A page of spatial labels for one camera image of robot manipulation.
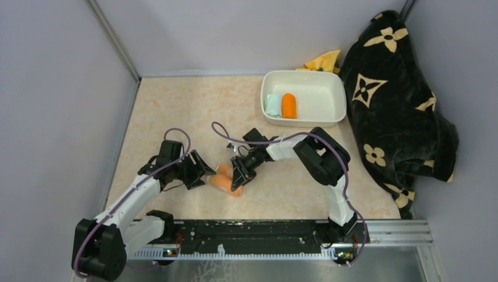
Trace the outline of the orange polka dot towel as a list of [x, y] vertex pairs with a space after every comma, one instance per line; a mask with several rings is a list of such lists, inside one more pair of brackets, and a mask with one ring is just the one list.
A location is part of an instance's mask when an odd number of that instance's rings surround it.
[[232, 196], [238, 197], [243, 192], [243, 186], [239, 186], [235, 191], [232, 191], [232, 180], [233, 168], [225, 163], [219, 163], [216, 167], [216, 173], [214, 175], [207, 176], [208, 184], [223, 190]]

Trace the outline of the light mint green towel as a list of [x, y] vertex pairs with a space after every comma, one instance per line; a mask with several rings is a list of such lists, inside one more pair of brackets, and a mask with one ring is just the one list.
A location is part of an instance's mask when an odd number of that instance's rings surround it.
[[282, 117], [282, 94], [272, 93], [266, 96], [265, 113], [272, 118]]

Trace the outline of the plain bright orange towel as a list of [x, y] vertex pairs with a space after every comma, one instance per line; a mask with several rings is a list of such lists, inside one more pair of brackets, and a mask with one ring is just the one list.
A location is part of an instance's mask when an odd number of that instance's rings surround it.
[[297, 101], [293, 94], [286, 93], [282, 96], [281, 110], [284, 119], [297, 119]]

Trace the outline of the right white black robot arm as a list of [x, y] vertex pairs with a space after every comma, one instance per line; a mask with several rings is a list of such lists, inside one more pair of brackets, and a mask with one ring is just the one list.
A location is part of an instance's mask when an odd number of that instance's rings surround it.
[[244, 156], [231, 158], [231, 191], [252, 181], [256, 169], [265, 162], [299, 159], [311, 177], [323, 185], [328, 199], [331, 236], [346, 242], [354, 233], [357, 213], [347, 200], [349, 153], [321, 127], [289, 137], [267, 139], [256, 128], [243, 136], [242, 144], [250, 149]]

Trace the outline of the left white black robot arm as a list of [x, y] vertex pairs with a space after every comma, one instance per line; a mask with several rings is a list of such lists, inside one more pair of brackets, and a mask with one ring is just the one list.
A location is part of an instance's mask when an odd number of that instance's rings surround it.
[[164, 140], [159, 153], [139, 169], [129, 188], [105, 211], [92, 219], [82, 219], [75, 228], [72, 268], [80, 278], [116, 280], [128, 258], [158, 239], [171, 242], [176, 235], [172, 214], [152, 210], [136, 221], [136, 216], [165, 187], [181, 181], [187, 189], [205, 184], [204, 176], [216, 171], [181, 142]]

